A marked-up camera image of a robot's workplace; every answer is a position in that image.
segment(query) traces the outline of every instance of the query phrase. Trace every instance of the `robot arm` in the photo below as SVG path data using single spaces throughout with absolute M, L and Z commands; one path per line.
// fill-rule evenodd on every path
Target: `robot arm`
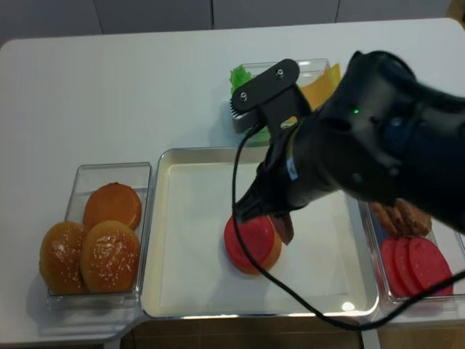
M 418 83 L 387 52 L 356 52 L 331 98 L 311 111 L 295 85 L 296 68 L 284 60 L 232 96 L 234 109 L 254 111 L 271 134 L 256 179 L 236 205 L 240 221 L 285 216 L 342 189 L 390 206 L 404 198 L 465 231 L 464 98 Z M 290 119 L 296 123 L 284 122 Z

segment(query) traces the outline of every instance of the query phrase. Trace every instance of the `cabinet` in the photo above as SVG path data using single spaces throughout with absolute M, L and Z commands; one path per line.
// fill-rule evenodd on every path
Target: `cabinet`
M 213 0 L 214 29 L 334 23 L 338 0 Z
M 92 0 L 0 0 L 0 45 L 10 39 L 101 34 Z
M 450 0 L 341 0 L 336 21 L 444 17 Z
M 211 29 L 210 0 L 95 0 L 95 6 L 104 34 Z

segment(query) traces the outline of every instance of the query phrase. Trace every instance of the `white table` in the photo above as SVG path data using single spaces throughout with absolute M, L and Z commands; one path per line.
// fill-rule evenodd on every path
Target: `white table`
M 394 52 L 422 81 L 465 95 L 465 33 L 446 19 L 6 44 L 0 51 L 0 345 L 111 340 L 142 319 L 137 310 L 47 310 L 39 246 L 65 216 L 79 165 L 155 166 L 169 148 L 232 145 L 230 124 L 220 118 L 231 68 L 324 57 L 344 71 L 357 49 Z

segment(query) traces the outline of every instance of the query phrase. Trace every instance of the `red tomato slice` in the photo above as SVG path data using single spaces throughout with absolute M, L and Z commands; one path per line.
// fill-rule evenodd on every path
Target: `red tomato slice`
M 250 251 L 252 257 L 261 265 L 270 255 L 275 243 L 275 229 L 270 219 L 268 216 L 261 216 L 249 220 L 244 224 L 238 222 L 238 225 L 240 236 L 244 240 L 247 249 Z M 230 217 L 225 227 L 225 245 L 226 251 L 233 262 L 243 267 L 252 266 L 235 235 L 233 217 Z
M 421 291 L 421 285 L 413 274 L 410 260 L 408 258 L 409 238 L 401 238 L 395 245 L 394 265 L 400 277 L 401 283 L 405 286 L 409 296 L 413 296 Z
M 452 276 L 449 264 L 430 240 L 421 237 L 412 238 L 408 250 L 413 274 L 423 289 Z M 449 286 L 436 295 L 445 296 L 452 293 L 453 287 Z
M 396 244 L 397 240 L 395 238 L 387 238 L 384 240 L 381 245 L 381 256 L 383 257 L 384 269 L 392 294 L 396 297 L 407 297 L 409 293 L 402 284 L 394 264 L 394 250 Z

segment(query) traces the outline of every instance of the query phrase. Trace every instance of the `green lettuce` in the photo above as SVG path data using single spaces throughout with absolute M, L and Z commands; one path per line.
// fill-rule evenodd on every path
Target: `green lettuce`
M 244 85 L 247 81 L 252 80 L 252 74 L 246 71 L 242 65 L 231 70 L 231 94 L 238 88 Z

